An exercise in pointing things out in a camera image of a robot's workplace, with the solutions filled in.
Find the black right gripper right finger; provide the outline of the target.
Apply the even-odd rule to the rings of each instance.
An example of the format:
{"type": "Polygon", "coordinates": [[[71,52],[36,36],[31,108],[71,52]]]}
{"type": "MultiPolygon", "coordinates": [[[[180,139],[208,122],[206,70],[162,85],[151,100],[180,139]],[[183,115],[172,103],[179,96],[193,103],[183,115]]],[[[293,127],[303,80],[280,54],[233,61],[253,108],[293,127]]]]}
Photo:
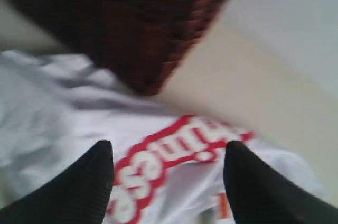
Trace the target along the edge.
{"type": "Polygon", "coordinates": [[[224,186],[235,223],[337,223],[337,208],[282,176],[244,143],[226,147],[224,186]]]}

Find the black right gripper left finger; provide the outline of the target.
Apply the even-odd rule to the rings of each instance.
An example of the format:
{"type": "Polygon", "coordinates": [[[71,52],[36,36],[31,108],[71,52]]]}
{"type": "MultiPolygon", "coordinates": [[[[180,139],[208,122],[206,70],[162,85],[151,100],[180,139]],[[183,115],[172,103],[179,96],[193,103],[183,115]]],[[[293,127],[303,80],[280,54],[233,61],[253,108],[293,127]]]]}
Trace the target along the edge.
{"type": "Polygon", "coordinates": [[[110,141],[98,141],[50,182],[1,209],[1,223],[102,223],[113,188],[110,141]]]}

